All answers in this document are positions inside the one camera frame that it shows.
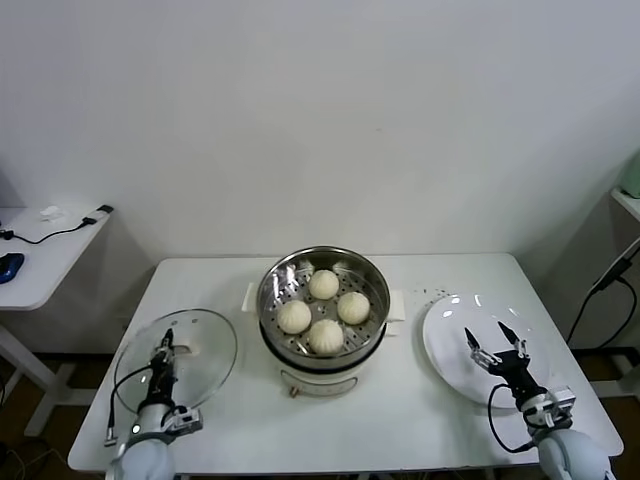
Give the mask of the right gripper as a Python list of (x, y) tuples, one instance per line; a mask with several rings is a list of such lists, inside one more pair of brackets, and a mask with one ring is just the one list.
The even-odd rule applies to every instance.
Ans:
[(528, 370), (530, 359), (526, 340), (521, 339), (503, 322), (499, 321), (498, 326), (511, 349), (494, 354), (499, 359), (497, 364), (493, 355), (480, 346), (473, 333), (468, 328), (464, 328), (471, 359), (482, 369), (488, 370), (491, 375), (504, 379), (515, 400), (530, 400), (544, 394), (546, 389), (536, 382)]

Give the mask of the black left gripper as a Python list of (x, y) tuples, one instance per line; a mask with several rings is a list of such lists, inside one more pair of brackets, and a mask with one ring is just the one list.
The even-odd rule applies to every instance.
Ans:
[(149, 367), (152, 371), (148, 384), (145, 405), (163, 404), (173, 405), (173, 388), (175, 384), (174, 365), (168, 362), (168, 358), (175, 355), (174, 331), (166, 330), (162, 338), (162, 347), (154, 350)]

